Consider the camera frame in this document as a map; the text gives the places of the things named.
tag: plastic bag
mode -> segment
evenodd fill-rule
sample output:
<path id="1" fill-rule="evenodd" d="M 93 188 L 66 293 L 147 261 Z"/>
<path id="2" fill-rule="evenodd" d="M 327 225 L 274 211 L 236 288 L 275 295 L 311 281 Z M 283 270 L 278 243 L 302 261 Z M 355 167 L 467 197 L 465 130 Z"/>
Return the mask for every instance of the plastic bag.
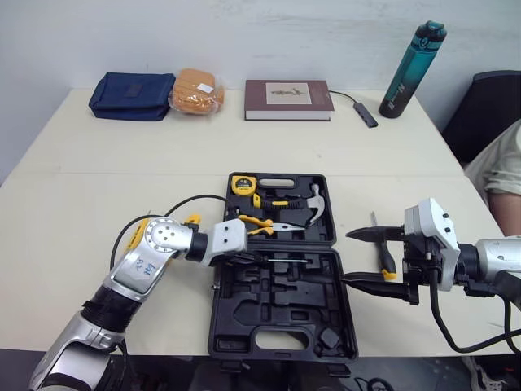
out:
<path id="1" fill-rule="evenodd" d="M 190 114 L 212 114 L 224 101 L 224 87 L 211 73 L 189 68 L 176 76 L 169 95 L 171 108 Z"/>

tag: navy blue bag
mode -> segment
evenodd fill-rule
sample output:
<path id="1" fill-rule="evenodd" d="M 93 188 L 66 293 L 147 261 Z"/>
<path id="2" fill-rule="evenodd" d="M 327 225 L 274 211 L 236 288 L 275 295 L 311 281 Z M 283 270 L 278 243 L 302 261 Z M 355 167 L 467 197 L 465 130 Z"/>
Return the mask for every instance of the navy blue bag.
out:
<path id="1" fill-rule="evenodd" d="M 97 118 L 161 121 L 170 109 L 176 78 L 164 75 L 107 72 L 96 86 L 89 107 Z"/>

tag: brown book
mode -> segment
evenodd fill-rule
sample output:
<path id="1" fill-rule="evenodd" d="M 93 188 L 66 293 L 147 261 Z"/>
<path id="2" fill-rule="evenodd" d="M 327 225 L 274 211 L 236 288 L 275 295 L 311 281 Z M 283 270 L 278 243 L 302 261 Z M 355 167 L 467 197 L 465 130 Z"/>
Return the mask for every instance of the brown book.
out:
<path id="1" fill-rule="evenodd" d="M 247 121 L 329 121 L 334 110 L 324 80 L 246 80 Z"/>

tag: teal water bottle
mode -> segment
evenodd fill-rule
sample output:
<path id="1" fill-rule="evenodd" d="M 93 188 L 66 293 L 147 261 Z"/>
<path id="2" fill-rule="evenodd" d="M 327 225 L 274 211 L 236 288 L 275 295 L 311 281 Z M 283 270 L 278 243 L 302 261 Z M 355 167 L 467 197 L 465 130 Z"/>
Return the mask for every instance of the teal water bottle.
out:
<path id="1" fill-rule="evenodd" d="M 442 23 L 429 20 L 418 27 L 383 97 L 380 114 L 387 118 L 397 118 L 401 115 L 446 36 L 447 30 Z"/>

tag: toolbox foam tray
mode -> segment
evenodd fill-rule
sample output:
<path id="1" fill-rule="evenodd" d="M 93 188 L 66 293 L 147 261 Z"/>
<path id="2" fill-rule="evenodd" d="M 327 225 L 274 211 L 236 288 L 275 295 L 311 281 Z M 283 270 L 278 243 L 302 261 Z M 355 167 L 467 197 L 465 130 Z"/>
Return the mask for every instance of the toolbox foam tray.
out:
<path id="1" fill-rule="evenodd" d="M 326 178 L 319 174 L 268 174 L 268 173 L 232 173 L 228 177 L 226 199 L 228 200 L 228 214 L 225 220 L 236 218 L 238 214 L 258 217 L 260 219 L 269 218 L 274 222 L 285 222 L 297 226 L 306 226 L 316 209 L 275 209 L 264 210 L 253 207 L 251 196 L 235 195 L 231 189 L 232 177 L 235 175 L 256 178 L 256 193 L 262 199 L 307 199 L 313 196 L 312 184 L 317 184 L 319 194 L 324 197 L 324 213 L 318 220 L 307 226 L 305 231 L 275 231 L 272 235 L 254 235 L 250 237 L 249 244 L 317 244 L 330 247 L 336 241 L 335 224 L 331 212 L 329 192 L 327 190 Z M 278 185 L 277 181 L 285 180 L 289 186 Z M 275 183 L 272 185 L 263 184 L 264 182 Z M 247 223 L 247 229 L 252 231 L 257 226 Z"/>
<path id="2" fill-rule="evenodd" d="M 342 363 L 357 357 L 348 297 L 339 281 L 339 254 L 332 249 L 250 248 L 277 259 L 251 266 L 216 267 L 208 352 L 223 360 L 295 360 Z M 260 332 L 287 332 L 304 349 L 262 349 Z"/>

